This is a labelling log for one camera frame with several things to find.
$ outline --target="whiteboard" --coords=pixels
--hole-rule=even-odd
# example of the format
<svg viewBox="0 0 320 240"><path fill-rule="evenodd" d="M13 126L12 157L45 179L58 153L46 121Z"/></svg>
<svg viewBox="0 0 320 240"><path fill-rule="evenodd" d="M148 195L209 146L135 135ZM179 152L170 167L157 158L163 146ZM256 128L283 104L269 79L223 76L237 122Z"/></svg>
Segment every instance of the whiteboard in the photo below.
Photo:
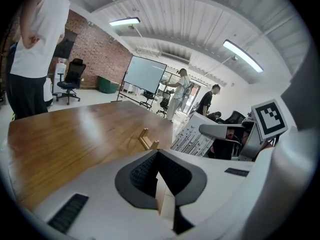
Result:
<svg viewBox="0 0 320 240"><path fill-rule="evenodd" d="M166 67L154 60L132 56L123 81L155 94Z"/></svg>

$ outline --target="white shirt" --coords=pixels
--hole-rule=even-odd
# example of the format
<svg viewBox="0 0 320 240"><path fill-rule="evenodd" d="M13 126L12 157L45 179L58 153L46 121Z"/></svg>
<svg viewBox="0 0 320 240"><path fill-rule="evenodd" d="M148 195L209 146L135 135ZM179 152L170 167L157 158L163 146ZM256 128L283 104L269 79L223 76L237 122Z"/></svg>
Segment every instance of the white shirt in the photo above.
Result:
<svg viewBox="0 0 320 240"><path fill-rule="evenodd" d="M184 95L185 89L190 86L190 78L186 75L178 81L180 84L174 91L173 99L181 99Z"/></svg>
<svg viewBox="0 0 320 240"><path fill-rule="evenodd" d="M33 13L30 32L40 40L26 49L20 38L11 74L25 78L43 78L47 75L60 35L65 33L69 0L42 0Z"/></svg>

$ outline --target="black chair backrest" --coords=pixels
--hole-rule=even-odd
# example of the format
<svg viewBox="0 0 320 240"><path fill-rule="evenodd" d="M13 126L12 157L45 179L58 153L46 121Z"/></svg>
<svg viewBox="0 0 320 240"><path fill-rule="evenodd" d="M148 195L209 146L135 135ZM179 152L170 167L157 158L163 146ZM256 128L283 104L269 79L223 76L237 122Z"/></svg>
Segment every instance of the black chair backrest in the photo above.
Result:
<svg viewBox="0 0 320 240"><path fill-rule="evenodd" d="M143 92L143 96L148 98L148 99L153 99L154 98L154 94L152 92L150 92L150 91L147 91L147 90L145 90Z"/></svg>
<svg viewBox="0 0 320 240"><path fill-rule="evenodd" d="M169 101L170 101L171 95L169 93L167 93L167 92L163 92L162 97L163 97L163 99L160 102L160 107L163 108L163 109L168 109L168 105L169 105Z"/></svg>
<svg viewBox="0 0 320 240"><path fill-rule="evenodd" d="M231 116L224 121L225 124L241 124L246 117L238 111L233 111Z"/></svg>
<svg viewBox="0 0 320 240"><path fill-rule="evenodd" d="M69 69L66 74L65 81L67 83L80 85L80 78L85 69L86 65L83 63L83 60L75 58L69 63Z"/></svg>

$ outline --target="green trash bin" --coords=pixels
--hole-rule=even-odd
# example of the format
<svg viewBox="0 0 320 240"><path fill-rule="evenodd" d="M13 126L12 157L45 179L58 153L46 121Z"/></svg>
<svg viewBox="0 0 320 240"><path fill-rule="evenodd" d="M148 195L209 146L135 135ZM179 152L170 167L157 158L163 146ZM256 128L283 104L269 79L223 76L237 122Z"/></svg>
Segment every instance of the green trash bin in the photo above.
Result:
<svg viewBox="0 0 320 240"><path fill-rule="evenodd" d="M98 75L98 88L104 94L114 94L118 90L119 84Z"/></svg>

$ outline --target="white wall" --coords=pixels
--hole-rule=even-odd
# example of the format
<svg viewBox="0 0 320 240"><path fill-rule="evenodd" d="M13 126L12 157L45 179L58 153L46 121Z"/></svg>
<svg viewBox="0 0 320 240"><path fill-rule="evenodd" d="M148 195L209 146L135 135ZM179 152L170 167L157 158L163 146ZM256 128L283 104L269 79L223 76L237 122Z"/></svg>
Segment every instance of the white wall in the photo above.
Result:
<svg viewBox="0 0 320 240"><path fill-rule="evenodd" d="M250 84L247 87L221 88L220 94L212 97L209 111L211 113L220 111L222 119L227 119L234 110L247 116L247 114L251 112L251 106L276 99L290 129L291 126L296 126L296 124L287 106L280 97L288 85L289 84L283 84L279 87ZM199 102L205 93L209 91L209 88L202 86L195 102Z"/></svg>

